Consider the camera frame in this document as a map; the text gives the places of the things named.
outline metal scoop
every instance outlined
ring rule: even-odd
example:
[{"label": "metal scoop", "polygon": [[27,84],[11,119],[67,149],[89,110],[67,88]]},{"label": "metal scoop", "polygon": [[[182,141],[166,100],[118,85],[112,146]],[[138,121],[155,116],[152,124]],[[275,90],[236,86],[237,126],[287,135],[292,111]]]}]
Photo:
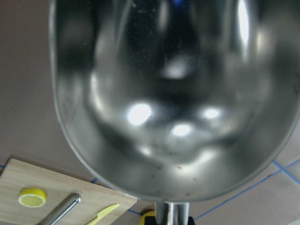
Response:
[{"label": "metal scoop", "polygon": [[158,224],[185,225],[188,202],[257,175],[292,132],[299,12],[298,0],[52,0],[68,143],[110,187],[157,202]]}]

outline blue tape line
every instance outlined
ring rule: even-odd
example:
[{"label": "blue tape line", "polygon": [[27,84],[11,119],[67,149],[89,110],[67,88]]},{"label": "blue tape line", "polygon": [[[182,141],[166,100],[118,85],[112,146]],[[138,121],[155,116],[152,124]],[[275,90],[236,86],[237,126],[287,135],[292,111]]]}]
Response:
[{"label": "blue tape line", "polygon": [[288,175],[293,181],[295,181],[297,184],[300,185],[300,180],[298,180],[296,177],[294,177],[290,172],[288,172],[281,164],[276,162],[275,160],[273,161],[273,164],[277,166],[282,172],[284,172],[286,175]]},{"label": "blue tape line", "polygon": [[137,214],[137,215],[139,215],[139,216],[142,216],[142,213],[140,213],[140,212],[137,212],[137,211],[134,211],[134,210],[131,210],[131,209],[128,209],[127,211],[128,211],[128,212],[132,212],[132,213],[134,213],[134,214]]},{"label": "blue tape line", "polygon": [[94,178],[90,183],[96,183],[97,182],[97,180],[99,180],[98,178]]},{"label": "blue tape line", "polygon": [[296,164],[296,163],[298,163],[298,162],[300,162],[300,158],[298,158],[296,161],[293,161],[292,163],[290,163],[289,165],[287,165],[287,166],[285,167],[285,169],[291,167],[292,165],[294,165],[294,164]]},{"label": "blue tape line", "polygon": [[273,174],[271,174],[271,175],[265,177],[265,178],[262,179],[261,181],[259,181],[259,182],[255,183],[254,185],[252,185],[252,186],[246,188],[245,190],[243,190],[243,191],[239,192],[238,194],[234,195],[233,197],[231,197],[231,198],[225,200],[224,202],[220,203],[219,205],[216,205],[215,207],[211,208],[210,210],[206,211],[205,213],[203,213],[203,214],[201,214],[201,215],[195,217],[194,220],[200,219],[201,217],[203,217],[203,216],[205,216],[206,214],[208,214],[208,213],[210,213],[210,212],[216,210],[217,208],[219,208],[219,207],[225,205],[226,203],[230,202],[231,200],[235,199],[236,197],[240,196],[241,194],[243,194],[243,193],[245,193],[245,192],[251,190],[252,188],[255,188],[256,186],[258,186],[258,185],[260,185],[261,183],[265,182],[265,181],[268,180],[269,178],[275,176],[275,175],[276,175],[277,173],[279,173],[280,171],[281,171],[281,170],[278,170],[278,171],[276,171],[275,173],[273,173]]}]

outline gray floor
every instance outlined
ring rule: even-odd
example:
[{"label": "gray floor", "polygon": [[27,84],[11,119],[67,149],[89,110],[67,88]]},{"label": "gray floor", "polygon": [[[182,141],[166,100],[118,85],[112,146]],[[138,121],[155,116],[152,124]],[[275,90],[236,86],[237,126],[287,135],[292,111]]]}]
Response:
[{"label": "gray floor", "polygon": [[[56,120],[48,51],[48,1],[0,1],[0,167],[10,157],[82,180]],[[197,225],[287,225],[300,218],[300,124],[261,174],[224,196],[192,203]],[[138,201],[114,225],[138,224],[153,203]]]}]

